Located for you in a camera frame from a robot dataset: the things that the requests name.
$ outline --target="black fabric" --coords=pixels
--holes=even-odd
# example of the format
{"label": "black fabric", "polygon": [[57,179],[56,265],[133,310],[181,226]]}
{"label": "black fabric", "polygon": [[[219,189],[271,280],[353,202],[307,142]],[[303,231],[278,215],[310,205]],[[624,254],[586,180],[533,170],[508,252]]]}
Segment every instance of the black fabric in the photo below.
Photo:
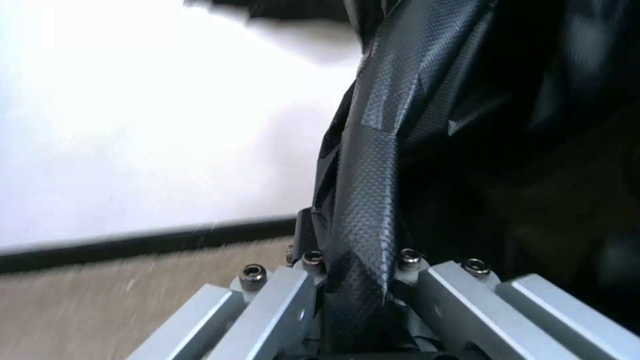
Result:
{"label": "black fabric", "polygon": [[638,142],[616,140],[638,114],[618,116],[638,100],[635,3],[345,4],[363,60],[312,205],[326,350],[385,346],[408,242],[432,262],[479,257],[570,287],[607,231],[636,224],[617,164]]}

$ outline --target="white wall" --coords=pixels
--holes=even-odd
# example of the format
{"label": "white wall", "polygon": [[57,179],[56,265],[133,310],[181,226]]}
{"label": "white wall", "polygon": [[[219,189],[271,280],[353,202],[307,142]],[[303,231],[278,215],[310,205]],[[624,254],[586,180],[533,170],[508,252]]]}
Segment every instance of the white wall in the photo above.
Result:
{"label": "white wall", "polygon": [[0,0],[0,250],[297,212],[359,58],[181,0]]}

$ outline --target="gray metal bar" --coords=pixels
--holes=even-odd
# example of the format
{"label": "gray metal bar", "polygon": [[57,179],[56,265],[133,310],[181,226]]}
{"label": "gray metal bar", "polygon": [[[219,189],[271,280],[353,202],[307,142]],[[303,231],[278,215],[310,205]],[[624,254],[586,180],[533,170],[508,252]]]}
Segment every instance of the gray metal bar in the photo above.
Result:
{"label": "gray metal bar", "polygon": [[539,275],[496,287],[496,294],[582,359],[638,359],[640,339]]}
{"label": "gray metal bar", "polygon": [[127,360],[199,360],[244,307],[241,293],[206,284]]}
{"label": "gray metal bar", "polygon": [[305,271],[281,266],[207,360],[272,360],[298,346],[314,315],[316,289]]}
{"label": "gray metal bar", "polygon": [[473,343],[494,360],[577,359],[453,261],[420,272],[412,308],[452,352]]}

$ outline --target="black bag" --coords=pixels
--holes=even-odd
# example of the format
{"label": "black bag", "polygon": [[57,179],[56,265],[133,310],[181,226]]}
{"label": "black bag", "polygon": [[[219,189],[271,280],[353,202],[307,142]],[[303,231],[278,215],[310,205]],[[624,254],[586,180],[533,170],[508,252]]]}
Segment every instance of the black bag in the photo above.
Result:
{"label": "black bag", "polygon": [[538,272],[637,331],[640,4],[345,3],[364,57],[298,224],[327,347],[385,346],[406,247]]}

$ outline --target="screw head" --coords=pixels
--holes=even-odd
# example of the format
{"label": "screw head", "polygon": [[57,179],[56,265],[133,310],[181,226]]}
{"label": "screw head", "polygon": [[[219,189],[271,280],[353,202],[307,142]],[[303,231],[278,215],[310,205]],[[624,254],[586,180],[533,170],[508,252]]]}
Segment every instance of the screw head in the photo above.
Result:
{"label": "screw head", "polygon": [[302,267],[313,274],[324,273],[324,260],[320,250],[307,251],[302,255]]}
{"label": "screw head", "polygon": [[240,286],[245,291],[258,291],[267,283],[267,270],[260,264],[249,264],[240,272]]}
{"label": "screw head", "polygon": [[491,272],[489,264],[480,259],[466,259],[462,262],[462,268],[473,276],[486,276]]}
{"label": "screw head", "polygon": [[400,250],[400,259],[398,267],[403,271],[416,271],[420,268],[422,256],[413,249]]}

